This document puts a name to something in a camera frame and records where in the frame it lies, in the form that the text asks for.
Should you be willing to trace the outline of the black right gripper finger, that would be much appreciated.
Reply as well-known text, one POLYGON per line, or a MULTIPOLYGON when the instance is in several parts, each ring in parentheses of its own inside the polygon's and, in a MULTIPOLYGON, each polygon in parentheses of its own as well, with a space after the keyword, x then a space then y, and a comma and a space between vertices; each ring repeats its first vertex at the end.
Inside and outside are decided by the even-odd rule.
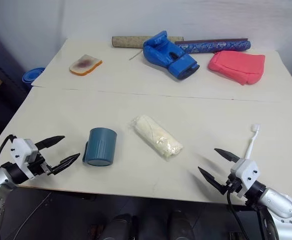
POLYGON ((227 186, 226 185, 218 183, 210 173, 208 173, 207 171, 205 171, 201 167, 198 167, 198 170, 200 171, 200 173, 202 174, 204 179, 208 183, 210 183, 216 190, 218 190, 222 195, 224 195, 227 192, 227 186))
POLYGON ((235 154, 229 152, 229 151, 226 151, 226 150, 223 150, 223 149, 220 149, 220 148, 214 148, 214 150, 220 154, 223 158, 225 158, 226 160, 230 161, 230 162, 237 162, 240 157, 236 156, 235 154))

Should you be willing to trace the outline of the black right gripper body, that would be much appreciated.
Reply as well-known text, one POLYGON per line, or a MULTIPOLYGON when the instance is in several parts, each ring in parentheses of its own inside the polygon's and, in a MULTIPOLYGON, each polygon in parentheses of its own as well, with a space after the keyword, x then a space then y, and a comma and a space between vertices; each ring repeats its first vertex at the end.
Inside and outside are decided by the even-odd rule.
POLYGON ((230 174, 228 176, 228 180, 226 181, 226 184, 221 185, 219 192, 222 195, 224 195, 228 191, 230 193, 233 193, 233 192, 238 193, 241 189, 242 189, 242 181, 238 177, 230 174))

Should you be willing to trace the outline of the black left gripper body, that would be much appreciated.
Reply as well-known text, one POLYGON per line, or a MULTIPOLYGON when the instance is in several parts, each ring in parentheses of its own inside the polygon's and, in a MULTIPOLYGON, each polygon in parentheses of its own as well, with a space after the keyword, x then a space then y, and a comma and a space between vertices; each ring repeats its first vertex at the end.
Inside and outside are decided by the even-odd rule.
POLYGON ((30 158, 27 164, 27 168, 34 176, 52 174, 52 167, 46 163, 45 158, 39 151, 30 158))

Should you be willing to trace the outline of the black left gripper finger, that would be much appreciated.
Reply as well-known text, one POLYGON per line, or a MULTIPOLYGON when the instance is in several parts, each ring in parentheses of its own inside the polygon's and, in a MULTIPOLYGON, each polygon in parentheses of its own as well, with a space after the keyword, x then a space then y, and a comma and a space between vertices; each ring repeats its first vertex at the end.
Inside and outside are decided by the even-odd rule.
POLYGON ((57 136, 49 137, 49 138, 46 138, 46 139, 44 139, 42 141, 37 142, 35 144, 35 146, 40 151, 40 150, 42 150, 44 148, 49 148, 49 147, 57 144, 58 142, 60 142, 64 138, 65 138, 64 135, 57 135, 57 136))
POLYGON ((76 153, 74 155, 71 155, 63 159, 57 166, 51 167, 49 169, 48 175, 51 175, 51 174, 56 175, 60 173, 61 171, 65 170, 66 168, 71 166, 78 159, 79 156, 80 156, 80 153, 76 153))

